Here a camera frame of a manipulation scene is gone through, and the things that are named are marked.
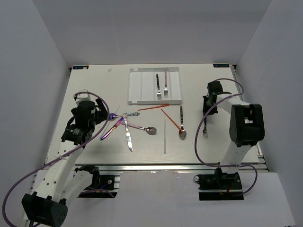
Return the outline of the iridescent purple spoon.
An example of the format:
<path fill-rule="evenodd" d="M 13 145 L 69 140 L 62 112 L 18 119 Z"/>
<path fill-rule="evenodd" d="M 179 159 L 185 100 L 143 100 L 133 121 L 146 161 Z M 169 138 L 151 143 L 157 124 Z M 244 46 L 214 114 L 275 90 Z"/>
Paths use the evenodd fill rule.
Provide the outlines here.
<path fill-rule="evenodd" d="M 111 121 L 111 120 L 113 120 L 113 119 L 115 119 L 115 118 L 123 117 L 124 115 L 126 115 L 127 117 L 132 117 L 132 116 L 139 116 L 140 113 L 139 113 L 139 112 L 125 113 L 125 114 L 110 113 L 110 114 L 109 114 L 109 117 L 108 117 L 108 120 Z"/>

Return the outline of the iridescent rainbow knife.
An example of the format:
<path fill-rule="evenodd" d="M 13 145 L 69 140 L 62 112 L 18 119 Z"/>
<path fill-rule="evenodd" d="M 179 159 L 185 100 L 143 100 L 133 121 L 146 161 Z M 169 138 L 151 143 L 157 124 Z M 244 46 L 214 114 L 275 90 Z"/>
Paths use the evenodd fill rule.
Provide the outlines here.
<path fill-rule="evenodd" d="M 123 121 L 123 117 L 121 117 L 103 136 L 100 137 L 100 140 L 105 140 L 113 130 L 115 130 Z"/>

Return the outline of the silver ornate knife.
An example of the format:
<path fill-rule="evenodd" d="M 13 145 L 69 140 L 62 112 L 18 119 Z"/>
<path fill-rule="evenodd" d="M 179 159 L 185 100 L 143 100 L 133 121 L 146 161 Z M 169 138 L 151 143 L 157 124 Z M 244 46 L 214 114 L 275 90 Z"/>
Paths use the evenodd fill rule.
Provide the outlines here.
<path fill-rule="evenodd" d="M 125 132 L 126 132 L 126 141 L 127 141 L 127 145 L 128 148 L 131 152 L 133 152 L 133 145 L 132 145 L 132 140 L 131 140 L 131 135 L 128 129 L 128 121 L 127 121 L 127 114 L 123 115 L 123 120 L 124 120 L 124 124 L 125 124 Z"/>

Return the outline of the teal handle fork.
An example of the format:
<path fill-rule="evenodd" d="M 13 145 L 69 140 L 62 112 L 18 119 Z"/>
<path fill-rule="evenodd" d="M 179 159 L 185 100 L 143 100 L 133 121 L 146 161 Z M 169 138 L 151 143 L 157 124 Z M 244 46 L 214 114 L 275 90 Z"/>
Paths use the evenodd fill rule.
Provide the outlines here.
<path fill-rule="evenodd" d="M 204 137 L 204 138 L 207 138 L 207 137 L 208 137 L 208 131 L 207 131 L 207 117 L 206 117 L 206 116 L 205 116 L 205 118 L 204 118 L 203 137 Z"/>

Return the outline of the pink handle fork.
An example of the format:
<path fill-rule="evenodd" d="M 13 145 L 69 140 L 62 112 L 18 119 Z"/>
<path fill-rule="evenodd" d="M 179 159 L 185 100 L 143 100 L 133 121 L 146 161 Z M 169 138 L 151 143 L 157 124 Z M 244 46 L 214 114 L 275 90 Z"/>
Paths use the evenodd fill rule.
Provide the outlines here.
<path fill-rule="evenodd" d="M 169 96 L 169 90 L 168 90 L 168 74 L 167 74 L 167 72 L 165 71 L 164 72 L 164 96 L 166 97 L 166 98 L 168 98 L 168 96 Z"/>

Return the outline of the pink handle spoon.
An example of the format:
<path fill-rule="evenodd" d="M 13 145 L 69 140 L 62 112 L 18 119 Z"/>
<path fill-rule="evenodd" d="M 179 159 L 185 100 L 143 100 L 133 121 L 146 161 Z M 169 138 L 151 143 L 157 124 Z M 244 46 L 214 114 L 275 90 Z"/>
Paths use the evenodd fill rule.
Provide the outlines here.
<path fill-rule="evenodd" d="M 133 124 L 128 124 L 128 126 L 145 131 L 149 135 L 155 135 L 157 133 L 157 129 L 155 127 L 143 127 L 143 126 L 138 126 L 138 125 L 133 125 Z"/>

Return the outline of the black handle fork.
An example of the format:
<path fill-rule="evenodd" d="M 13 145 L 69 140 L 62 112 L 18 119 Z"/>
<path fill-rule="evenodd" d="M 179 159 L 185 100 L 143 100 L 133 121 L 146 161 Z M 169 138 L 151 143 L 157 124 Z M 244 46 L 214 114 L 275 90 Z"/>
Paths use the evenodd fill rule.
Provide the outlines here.
<path fill-rule="evenodd" d="M 157 99 L 161 100 L 162 95 L 161 95 L 161 91 L 160 91 L 160 82 L 159 82 L 159 75 L 158 74 L 156 74 L 156 82 L 157 82 Z"/>

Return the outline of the black handle spoon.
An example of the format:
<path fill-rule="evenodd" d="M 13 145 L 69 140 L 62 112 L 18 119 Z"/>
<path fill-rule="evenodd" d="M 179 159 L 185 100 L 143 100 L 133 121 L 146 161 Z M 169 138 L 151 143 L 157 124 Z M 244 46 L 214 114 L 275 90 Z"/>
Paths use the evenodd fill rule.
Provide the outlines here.
<path fill-rule="evenodd" d="M 180 106 L 180 130 L 179 136 L 182 140 L 184 140 L 187 136 L 187 132 L 184 129 L 184 120 L 183 120 L 183 106 Z"/>

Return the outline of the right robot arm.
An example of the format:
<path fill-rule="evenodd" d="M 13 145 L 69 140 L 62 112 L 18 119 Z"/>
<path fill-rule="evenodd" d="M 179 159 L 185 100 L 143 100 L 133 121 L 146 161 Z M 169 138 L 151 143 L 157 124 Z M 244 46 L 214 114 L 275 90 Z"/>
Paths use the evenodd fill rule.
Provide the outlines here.
<path fill-rule="evenodd" d="M 219 162 L 221 172 L 214 176 L 218 188 L 226 188 L 231 183 L 229 174 L 238 169 L 251 147 L 265 136 L 262 106 L 241 101 L 239 94 L 223 90 L 220 81 L 207 84 L 207 94 L 203 96 L 203 135 L 207 136 L 207 117 L 218 113 L 218 108 L 230 114 L 229 136 L 231 139 L 224 158 Z"/>

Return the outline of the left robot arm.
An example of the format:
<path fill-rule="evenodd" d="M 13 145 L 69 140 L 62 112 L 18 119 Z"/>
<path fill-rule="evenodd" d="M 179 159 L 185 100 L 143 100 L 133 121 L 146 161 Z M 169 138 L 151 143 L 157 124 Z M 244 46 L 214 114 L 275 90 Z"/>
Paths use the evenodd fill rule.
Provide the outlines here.
<path fill-rule="evenodd" d="M 22 206 L 32 227 L 34 223 L 50 227 L 60 227 L 66 219 L 70 204 L 84 189 L 95 189 L 100 184 L 98 168 L 84 165 L 76 170 L 75 177 L 67 182 L 75 161 L 85 149 L 95 131 L 96 125 L 108 117 L 101 99 L 89 98 L 76 102 L 71 110 L 72 118 L 68 121 L 61 137 L 58 151 L 59 160 L 51 164 L 46 176 L 33 191 L 22 198 Z"/>

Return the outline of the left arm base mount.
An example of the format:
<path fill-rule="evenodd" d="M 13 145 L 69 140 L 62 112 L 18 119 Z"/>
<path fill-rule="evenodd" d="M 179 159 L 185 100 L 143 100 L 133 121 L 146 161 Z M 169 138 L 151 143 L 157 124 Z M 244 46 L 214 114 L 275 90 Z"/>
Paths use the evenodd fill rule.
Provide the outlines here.
<path fill-rule="evenodd" d="M 79 198 L 110 198 L 117 195 L 120 176 L 112 174 L 94 174 L 92 184 L 84 189 Z"/>

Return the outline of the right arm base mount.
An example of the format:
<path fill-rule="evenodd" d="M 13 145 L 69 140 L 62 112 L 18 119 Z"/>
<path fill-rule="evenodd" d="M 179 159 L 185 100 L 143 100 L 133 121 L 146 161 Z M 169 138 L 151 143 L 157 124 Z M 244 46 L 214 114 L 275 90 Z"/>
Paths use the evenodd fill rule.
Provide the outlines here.
<path fill-rule="evenodd" d="M 241 201 L 244 200 L 239 173 L 223 173 L 215 169 L 213 174 L 195 175 L 200 201 Z"/>

